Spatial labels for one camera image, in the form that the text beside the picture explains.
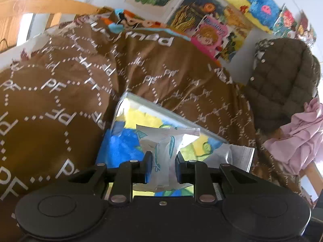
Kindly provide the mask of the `pink crumpled cloth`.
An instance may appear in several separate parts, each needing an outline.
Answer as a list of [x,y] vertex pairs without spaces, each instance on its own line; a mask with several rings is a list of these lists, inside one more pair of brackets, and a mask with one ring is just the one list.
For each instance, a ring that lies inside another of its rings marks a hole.
[[291,122],[280,127],[282,137],[271,138],[263,146],[292,175],[311,162],[322,162],[322,103],[317,98],[304,104]]

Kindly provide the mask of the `grey box with painted lining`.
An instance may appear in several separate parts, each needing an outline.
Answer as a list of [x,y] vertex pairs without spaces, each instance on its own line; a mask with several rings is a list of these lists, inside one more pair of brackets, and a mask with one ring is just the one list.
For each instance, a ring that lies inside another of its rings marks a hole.
[[134,194],[142,196],[192,196],[193,186],[178,184],[175,156],[186,161],[202,161],[211,168],[222,163],[250,171],[254,148],[229,144],[224,138],[176,115],[165,108],[125,93],[119,101],[101,144],[97,162],[108,168],[153,154],[147,184],[134,185]]

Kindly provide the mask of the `olive quilted puffer jacket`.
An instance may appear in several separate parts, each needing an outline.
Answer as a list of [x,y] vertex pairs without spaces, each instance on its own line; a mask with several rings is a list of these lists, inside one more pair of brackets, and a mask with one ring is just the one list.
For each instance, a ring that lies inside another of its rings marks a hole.
[[290,123],[292,115],[318,97],[320,76],[320,63],[303,41],[257,42],[254,70],[245,88],[256,128],[269,133]]

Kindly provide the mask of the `pink anime girl poster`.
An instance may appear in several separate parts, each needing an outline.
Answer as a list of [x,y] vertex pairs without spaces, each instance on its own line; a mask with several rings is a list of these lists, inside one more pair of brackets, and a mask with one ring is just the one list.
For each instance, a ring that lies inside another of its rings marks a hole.
[[223,24],[212,15],[206,15],[199,22],[191,36],[191,42],[203,53],[218,59],[234,35],[230,26]]

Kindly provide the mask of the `red haired girl painting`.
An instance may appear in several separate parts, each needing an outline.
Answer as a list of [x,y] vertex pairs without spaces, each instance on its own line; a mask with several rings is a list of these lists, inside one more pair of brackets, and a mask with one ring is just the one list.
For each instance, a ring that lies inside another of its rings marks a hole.
[[295,20],[289,9],[284,6],[277,18],[274,27],[273,35],[280,38],[294,38],[296,33],[297,21]]

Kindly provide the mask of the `wooden bed rail right side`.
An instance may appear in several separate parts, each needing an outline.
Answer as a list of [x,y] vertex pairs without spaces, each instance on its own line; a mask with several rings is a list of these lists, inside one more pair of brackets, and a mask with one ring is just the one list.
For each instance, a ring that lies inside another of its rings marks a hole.
[[304,170],[300,171],[301,187],[306,191],[311,200],[316,201],[322,191],[322,162],[309,163]]

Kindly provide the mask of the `brown PF patterned duvet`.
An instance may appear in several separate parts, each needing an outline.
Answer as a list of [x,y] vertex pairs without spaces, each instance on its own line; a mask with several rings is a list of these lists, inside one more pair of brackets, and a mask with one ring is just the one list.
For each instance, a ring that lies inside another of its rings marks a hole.
[[241,84],[169,29],[130,29],[105,8],[60,24],[1,65],[1,241],[22,236],[20,197],[94,164],[126,91],[254,147],[256,176],[301,191],[262,146]]

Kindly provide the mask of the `rightmost cartoon wall painting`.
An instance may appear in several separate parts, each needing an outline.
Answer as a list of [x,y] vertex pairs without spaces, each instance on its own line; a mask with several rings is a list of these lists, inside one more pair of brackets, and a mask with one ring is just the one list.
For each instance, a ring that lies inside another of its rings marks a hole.
[[295,38],[303,41],[310,48],[316,42],[316,32],[304,11],[301,11],[301,19],[296,30]]

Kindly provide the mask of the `white plastic tissue packet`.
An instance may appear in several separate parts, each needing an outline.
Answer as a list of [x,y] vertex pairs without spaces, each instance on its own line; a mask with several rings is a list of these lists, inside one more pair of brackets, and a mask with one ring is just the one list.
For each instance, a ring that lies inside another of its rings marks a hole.
[[144,153],[153,155],[152,170],[147,184],[135,184],[134,190],[144,192],[164,192],[190,186],[177,182],[175,159],[181,148],[200,137],[199,128],[152,128],[137,126],[136,133]]

